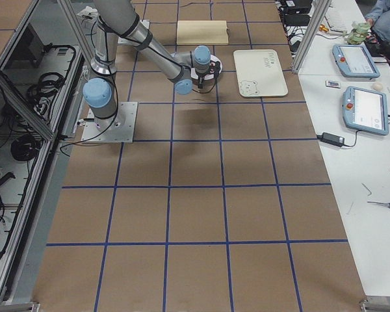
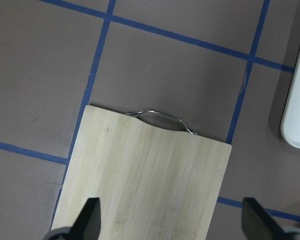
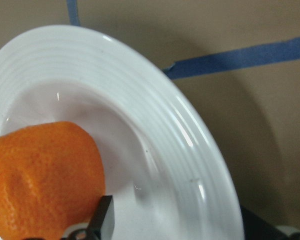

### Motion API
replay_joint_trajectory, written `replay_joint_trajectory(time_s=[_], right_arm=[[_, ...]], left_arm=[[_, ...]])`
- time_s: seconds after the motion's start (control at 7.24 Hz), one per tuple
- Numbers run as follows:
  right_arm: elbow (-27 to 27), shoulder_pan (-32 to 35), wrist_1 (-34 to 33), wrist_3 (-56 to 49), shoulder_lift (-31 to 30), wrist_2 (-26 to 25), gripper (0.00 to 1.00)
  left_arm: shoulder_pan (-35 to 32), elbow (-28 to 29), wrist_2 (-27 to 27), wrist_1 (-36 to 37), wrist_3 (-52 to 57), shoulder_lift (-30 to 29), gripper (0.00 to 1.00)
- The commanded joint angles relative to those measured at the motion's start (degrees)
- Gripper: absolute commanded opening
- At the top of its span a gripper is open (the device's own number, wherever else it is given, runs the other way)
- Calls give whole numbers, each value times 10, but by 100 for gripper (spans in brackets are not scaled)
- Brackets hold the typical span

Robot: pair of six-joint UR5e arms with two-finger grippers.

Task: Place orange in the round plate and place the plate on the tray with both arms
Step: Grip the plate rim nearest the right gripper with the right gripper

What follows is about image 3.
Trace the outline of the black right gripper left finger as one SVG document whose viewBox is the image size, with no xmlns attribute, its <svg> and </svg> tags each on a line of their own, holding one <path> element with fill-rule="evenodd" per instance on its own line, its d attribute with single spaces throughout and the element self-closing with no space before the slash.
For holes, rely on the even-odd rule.
<svg viewBox="0 0 300 240">
<path fill-rule="evenodd" d="M 112 195 L 101 197 L 87 226 L 88 240 L 111 240 L 115 227 L 114 200 Z"/>
</svg>

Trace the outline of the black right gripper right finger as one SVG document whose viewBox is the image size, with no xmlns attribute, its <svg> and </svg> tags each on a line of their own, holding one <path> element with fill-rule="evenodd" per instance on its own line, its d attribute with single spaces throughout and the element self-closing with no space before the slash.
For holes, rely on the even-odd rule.
<svg viewBox="0 0 300 240">
<path fill-rule="evenodd" d="M 288 240 L 289 237 L 241 205 L 246 240 Z"/>
</svg>

